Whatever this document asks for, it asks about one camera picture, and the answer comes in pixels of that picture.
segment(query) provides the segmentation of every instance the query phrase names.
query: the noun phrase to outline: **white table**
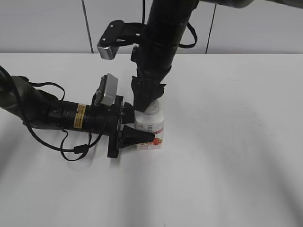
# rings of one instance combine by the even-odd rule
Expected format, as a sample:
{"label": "white table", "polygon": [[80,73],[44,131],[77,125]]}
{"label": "white table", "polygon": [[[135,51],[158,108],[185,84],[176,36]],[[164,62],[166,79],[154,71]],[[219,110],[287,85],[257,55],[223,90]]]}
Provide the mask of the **white table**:
{"label": "white table", "polygon": [[[0,65],[87,104],[111,72],[132,102],[129,58],[0,54]],[[178,55],[165,83],[163,150],[131,147],[119,160],[104,137],[68,163],[0,110],[0,226],[303,226],[303,55]],[[57,146],[64,137],[37,133]],[[86,142],[74,132],[65,146]]]}

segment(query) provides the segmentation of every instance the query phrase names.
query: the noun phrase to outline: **bottle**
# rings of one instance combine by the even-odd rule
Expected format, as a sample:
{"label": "bottle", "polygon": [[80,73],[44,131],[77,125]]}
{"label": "bottle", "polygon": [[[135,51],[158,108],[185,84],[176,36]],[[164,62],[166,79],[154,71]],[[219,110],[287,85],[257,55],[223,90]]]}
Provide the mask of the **bottle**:
{"label": "bottle", "polygon": [[150,143],[137,144],[138,150],[161,149],[164,134],[164,113],[155,100],[144,113],[135,111],[135,128],[141,131],[148,131],[155,134],[155,139]]}

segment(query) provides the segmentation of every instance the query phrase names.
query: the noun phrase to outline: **metal bracket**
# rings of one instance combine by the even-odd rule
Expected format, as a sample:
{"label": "metal bracket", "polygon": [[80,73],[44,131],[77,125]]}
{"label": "metal bracket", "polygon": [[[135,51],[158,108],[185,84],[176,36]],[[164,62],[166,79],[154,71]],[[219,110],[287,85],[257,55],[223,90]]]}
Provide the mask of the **metal bracket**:
{"label": "metal bracket", "polygon": [[96,91],[96,100],[94,105],[101,104],[111,106],[117,95],[118,79],[108,73],[101,79],[100,86]]}
{"label": "metal bracket", "polygon": [[141,36],[142,26],[141,23],[124,23],[122,20],[110,22],[97,45],[101,58],[112,60],[120,46],[142,44],[145,41]]}

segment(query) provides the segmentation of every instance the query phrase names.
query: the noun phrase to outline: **warning label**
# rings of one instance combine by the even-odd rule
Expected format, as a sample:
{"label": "warning label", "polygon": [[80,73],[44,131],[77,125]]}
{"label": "warning label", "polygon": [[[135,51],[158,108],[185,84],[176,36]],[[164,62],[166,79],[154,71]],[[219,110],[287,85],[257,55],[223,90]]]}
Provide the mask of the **warning label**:
{"label": "warning label", "polygon": [[82,129],[84,114],[85,114],[86,105],[78,104],[75,121],[74,121],[74,128],[75,129]]}

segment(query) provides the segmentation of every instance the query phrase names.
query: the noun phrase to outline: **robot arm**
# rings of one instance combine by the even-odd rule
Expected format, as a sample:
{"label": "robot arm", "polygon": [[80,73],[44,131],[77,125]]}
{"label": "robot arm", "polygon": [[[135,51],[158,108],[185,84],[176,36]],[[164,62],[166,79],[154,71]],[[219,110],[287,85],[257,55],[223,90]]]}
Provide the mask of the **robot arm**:
{"label": "robot arm", "polygon": [[[242,8],[253,0],[204,0],[225,6]],[[269,0],[289,6],[303,8],[302,0]],[[186,27],[197,41],[193,27],[189,24],[192,11],[199,0],[153,0],[146,25],[111,22],[99,43],[98,50],[104,59],[114,59],[119,46],[138,44],[133,49],[131,61],[137,64],[137,77],[133,77],[134,108],[116,95],[117,79],[110,74],[102,78],[100,87],[93,96],[91,105],[82,105],[58,100],[57,97],[34,87],[55,85],[34,84],[25,77],[11,77],[0,67],[0,107],[20,117],[32,136],[43,145],[64,152],[82,154],[93,147],[103,134],[109,135],[108,157],[117,158],[119,149],[141,142],[152,142],[154,134],[124,126],[134,122],[134,109],[144,112],[152,101],[164,94],[164,77],[169,73],[174,56]],[[32,128],[52,130],[74,130],[89,133],[89,143],[72,150],[57,148],[37,137]],[[91,141],[91,134],[98,138]]]}
{"label": "robot arm", "polygon": [[[220,5],[243,8],[253,0],[202,0]],[[302,0],[268,0],[303,8]],[[146,25],[134,26],[123,21],[109,24],[98,44],[104,59],[114,59],[117,53],[117,40],[127,44],[139,44],[133,49],[131,61],[137,64],[137,77],[133,77],[135,110],[144,112],[150,103],[164,93],[164,77],[179,47],[192,11],[198,0],[153,0]]]}

